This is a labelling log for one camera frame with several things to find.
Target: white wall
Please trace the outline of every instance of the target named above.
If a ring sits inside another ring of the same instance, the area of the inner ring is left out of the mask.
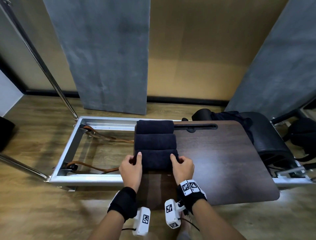
[[[0,116],[3,117],[22,96],[20,90],[0,71]]]

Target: stack of towels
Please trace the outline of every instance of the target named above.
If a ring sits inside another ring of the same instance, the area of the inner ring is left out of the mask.
[[[143,169],[172,170],[170,154],[174,154],[179,160],[176,136],[173,131],[173,121],[137,121],[134,138],[134,161],[138,152],[141,152]]]

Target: brown strap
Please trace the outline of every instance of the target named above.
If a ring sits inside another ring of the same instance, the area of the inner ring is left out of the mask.
[[[68,166],[70,166],[71,164],[80,164],[80,165],[83,165],[83,166],[86,166],[86,167],[89,167],[89,168],[93,168],[93,169],[96,169],[96,170],[99,170],[99,171],[102,171],[102,172],[105,172],[105,173],[114,172],[114,171],[117,171],[119,169],[118,167],[111,168],[111,169],[103,169],[103,168],[94,167],[94,166],[91,166],[89,164],[86,164],[84,162],[79,162],[79,161],[72,161],[70,163],[67,163],[66,168]]]
[[[128,143],[134,143],[133,140],[125,140],[125,139],[119,139],[116,137],[110,137],[110,136],[104,136],[100,133],[98,133],[95,129],[93,129],[90,126],[84,126],[83,129],[87,130],[86,134],[88,134],[91,137],[95,137],[102,140],[110,140],[112,142],[128,142]]]

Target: laminate floor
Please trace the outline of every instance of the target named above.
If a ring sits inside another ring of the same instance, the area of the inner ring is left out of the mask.
[[[138,116],[113,112],[85,110],[79,99],[70,98],[80,116],[114,116],[181,119],[189,118],[200,108],[215,112],[220,107],[147,104],[147,115]],[[24,96],[5,116],[18,126],[18,131],[3,151],[16,160],[45,174],[51,174],[73,130],[74,120],[57,97]],[[127,133],[118,133],[129,139]],[[117,166],[132,147],[127,143],[110,143],[84,138],[76,153],[77,160],[94,165]],[[0,165],[0,236],[3,240],[87,239],[104,217],[116,193],[106,191],[67,192],[40,182],[4,164]],[[216,210],[248,240],[284,239],[314,240],[316,236],[316,186],[300,187],[281,192],[277,201],[218,206]],[[128,220],[125,227],[132,226]],[[147,239],[175,239],[176,230],[165,223],[163,211],[153,211]],[[191,230],[192,239],[201,239]],[[134,237],[123,231],[124,239]]]

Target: black wristband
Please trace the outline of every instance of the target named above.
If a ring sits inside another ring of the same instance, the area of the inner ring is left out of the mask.
[[[130,187],[124,187],[112,200],[107,212],[114,210],[119,212],[124,222],[137,215],[136,192]]]
[[[183,201],[185,208],[189,210],[192,214],[193,204],[195,204],[195,202],[200,199],[206,200],[206,197],[202,192],[190,193],[189,195],[185,196],[181,185],[177,187],[177,197],[178,200]]]

